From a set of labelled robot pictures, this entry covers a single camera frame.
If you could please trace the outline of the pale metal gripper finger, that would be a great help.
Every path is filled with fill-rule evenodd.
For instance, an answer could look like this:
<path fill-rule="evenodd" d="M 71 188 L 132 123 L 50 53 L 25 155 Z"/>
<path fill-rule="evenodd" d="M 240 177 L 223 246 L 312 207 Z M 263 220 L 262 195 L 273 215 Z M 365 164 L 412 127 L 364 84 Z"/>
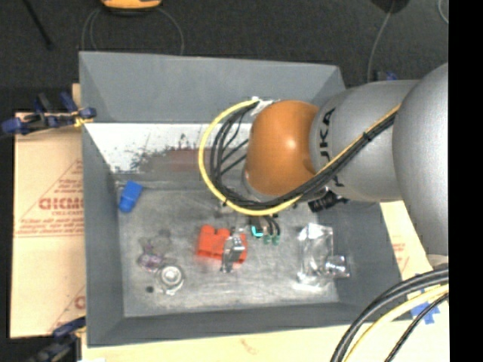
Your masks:
<path fill-rule="evenodd" d="M 239 236 L 233 236 L 232 261 L 243 263 L 246 258 L 246 246 Z"/>
<path fill-rule="evenodd" d="M 230 273 L 232 271 L 232 249 L 233 239 L 227 238 L 223 245 L 222 272 L 224 273 Z"/>

